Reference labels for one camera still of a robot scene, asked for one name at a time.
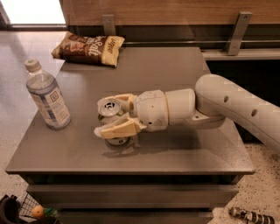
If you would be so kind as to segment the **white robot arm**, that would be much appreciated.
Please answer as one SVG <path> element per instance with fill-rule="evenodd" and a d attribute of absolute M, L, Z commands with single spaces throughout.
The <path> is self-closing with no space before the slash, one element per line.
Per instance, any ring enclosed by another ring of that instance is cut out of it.
<path fill-rule="evenodd" d="M 199 127 L 228 118 L 269 148 L 280 151 L 279 107 L 217 74 L 199 77 L 194 88 L 104 97 L 97 102 L 97 110 L 101 125 L 94 133 L 112 144 L 141 130 Z"/>

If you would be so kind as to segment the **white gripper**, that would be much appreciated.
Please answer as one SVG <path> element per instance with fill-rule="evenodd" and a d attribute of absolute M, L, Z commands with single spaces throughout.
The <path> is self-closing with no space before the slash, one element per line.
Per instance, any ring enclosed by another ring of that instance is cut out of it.
<path fill-rule="evenodd" d="M 168 108 L 165 93 L 161 90 L 145 91 L 138 97 L 134 94 L 118 94 L 100 100 L 100 111 L 115 113 L 134 109 L 132 118 L 129 113 L 116 117 L 112 122 L 94 129 L 103 139 L 132 137 L 145 129 L 149 132 L 165 130 L 168 126 Z"/>

